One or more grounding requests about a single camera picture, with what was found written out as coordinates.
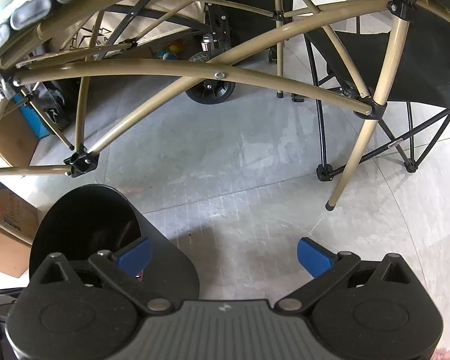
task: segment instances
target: folding table frame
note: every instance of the folding table frame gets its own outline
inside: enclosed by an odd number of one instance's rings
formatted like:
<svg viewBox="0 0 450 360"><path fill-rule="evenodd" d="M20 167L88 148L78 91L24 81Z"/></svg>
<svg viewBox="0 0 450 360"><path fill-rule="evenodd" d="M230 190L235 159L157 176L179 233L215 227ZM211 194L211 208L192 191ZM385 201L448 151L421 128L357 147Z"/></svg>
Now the folding table frame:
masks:
<svg viewBox="0 0 450 360"><path fill-rule="evenodd" d="M130 40L129 42L63 51L51 55L41 55L39 57L34 57L33 61L29 60L25 61L25 63L23 62L25 57L32 50L51 39L57 33L81 20L87 20L96 12L113 9L109 7L116 7L115 4L118 4L120 1L123 0L72 0L58 8L40 22L14 34L0 48L0 87L4 94L0 99L0 118L4 112L7 112L6 105L9 98L11 98L10 91L12 89L12 83L15 87L18 87L23 91L25 97L28 97L31 100L31 105L35 107L41 115L38 107L34 105L33 95L27 93L24 90L23 85L34 84L40 81L82 77L78 98L74 143L71 144L58 128L52 126L49 119L43 117L43 120L53 129L57 136L73 150L71 157L65 160L64 165L0 168L0 176L66 173L75 177L90 172L97 167L99 154L104 148L114 142L144 117L151 114L154 110L192 86L197 85L204 79L227 80L235 83L271 88L278 92L296 93L298 95L329 102L330 104L347 108L369 117L368 120L365 120L347 165L343 169L343 174L327 201L327 209L332 210L337 204L340 195L347 186L351 176L354 174L359 162L363 159L362 155L365 147L375 130L375 126L381 119L380 112L387 102L397 67L401 59L404 43L407 38L409 25L409 22L407 21L407 10L411 5L416 5L450 23L450 10L435 0L355 0L319 6L315 6L310 0L303 0L306 3L307 8L290 12L282 11L281 0L275 0L275 12L268 12L230 1L202 0L208 4L245 9L260 15L265 15L276 21L276 28L223 52L205 64L155 59L99 60L99 58L93 57L94 55L101 55L101 53L103 54L105 51L133 47L136 44L137 39L151 31L152 26L156 26L162 21L175 15L180 9L183 9L193 1L200 1L179 0L180 4L176 9L161 16L161 18L153 25L146 28L134 40ZM387 9L394 15L393 24L378 85L373 98L371 98L360 73L356 69L337 35L330 28L330 24ZM313 15L284 24L286 18L296 17L306 13L312 13ZM94 36L97 35L96 29L100 27L102 15L103 14L99 14L97 17L90 45L95 44ZM342 57L342 60L353 78L355 86L359 90L360 97L362 98L361 100L283 77L284 40L320 27L325 29L330 40L334 43L337 52ZM272 47L275 44L277 45L278 56L277 75L232 66L248 56ZM84 61L67 63L84 58ZM116 123L113 128L105 133L103 137L99 138L99 140L97 140L97 142L89 149L85 149L83 147L83 128L85 124L89 78L92 76L114 75L167 75L181 76L181 78L177 79L168 87L162 89L142 105L138 106L130 114L126 115L122 120ZM418 127L415 127L411 132L416 133L417 130ZM413 134L408 133L408 135L404 134L400 138L405 139L412 135ZM10 232L16 233L14 229L10 229Z"/></svg>

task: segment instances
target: cylindrical bin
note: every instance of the cylindrical bin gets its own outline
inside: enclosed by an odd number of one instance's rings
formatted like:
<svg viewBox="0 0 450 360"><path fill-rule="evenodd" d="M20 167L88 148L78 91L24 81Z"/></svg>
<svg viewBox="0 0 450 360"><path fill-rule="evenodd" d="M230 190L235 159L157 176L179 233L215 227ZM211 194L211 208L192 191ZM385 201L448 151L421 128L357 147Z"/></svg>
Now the cylindrical bin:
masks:
<svg viewBox="0 0 450 360"><path fill-rule="evenodd" d="M117 190L100 184L75 188L60 198L40 224L30 253L30 276L51 252L69 261L86 260L98 250L115 252L141 236L152 242L152 258L142 282L179 306L198 299L197 271L188 257L158 231Z"/></svg>

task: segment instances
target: silver rivet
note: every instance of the silver rivet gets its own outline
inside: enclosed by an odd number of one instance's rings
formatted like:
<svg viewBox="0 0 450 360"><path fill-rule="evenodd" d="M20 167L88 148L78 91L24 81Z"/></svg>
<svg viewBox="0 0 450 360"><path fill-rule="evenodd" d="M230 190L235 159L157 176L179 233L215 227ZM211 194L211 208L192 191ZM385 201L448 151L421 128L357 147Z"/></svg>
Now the silver rivet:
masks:
<svg viewBox="0 0 450 360"><path fill-rule="evenodd" d="M155 298L147 303L147 307L152 311L166 311L172 306L170 300L165 298Z"/></svg>
<svg viewBox="0 0 450 360"><path fill-rule="evenodd" d="M285 298L278 301L278 306L283 311L297 311L302 307L302 302L298 299Z"/></svg>
<svg viewBox="0 0 450 360"><path fill-rule="evenodd" d="M108 249L99 250L97 252L97 254L99 256L104 256L104 257L107 257L110 253L111 253L111 251L109 251Z"/></svg>

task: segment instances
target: tile floor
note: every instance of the tile floor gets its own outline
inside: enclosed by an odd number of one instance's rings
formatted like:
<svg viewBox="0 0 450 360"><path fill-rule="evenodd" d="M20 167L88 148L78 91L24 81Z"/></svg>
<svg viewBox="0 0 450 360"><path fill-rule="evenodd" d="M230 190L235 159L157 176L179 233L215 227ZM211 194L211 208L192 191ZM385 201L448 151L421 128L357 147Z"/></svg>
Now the tile floor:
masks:
<svg viewBox="0 0 450 360"><path fill-rule="evenodd" d="M383 15L362 19L364 32L385 32L388 24ZM338 25L355 27L353 20ZM286 42L285 56L286 76L310 83L302 37ZM319 55L316 59L322 77L324 61ZM275 69L266 53L244 66ZM86 144L171 81L156 76L93 79ZM402 106L391 104L385 114L396 134L407 129ZM414 106L415 122L434 111ZM326 104L324 112L329 163L337 167L346 161L361 122ZM433 133L424 131L415 139L418 154ZM72 137L72 129L66 134ZM377 132L370 147L383 143L384 135ZM51 136L39 143L32 162L60 163L68 155ZM440 346L450 348L450 126L413 175L393 151L362 164L333 212L324 204L335 182L317 180L319 160L315 102L292 103L288 96L277 99L274 91L237 84L233 100L220 105L176 97L104 150L90 174L2 181L42 215L78 185L117 188L192 259L203 298L274 302L306 283L311 277L295 252L303 236L363 259L398 252L442 312Z"/></svg>

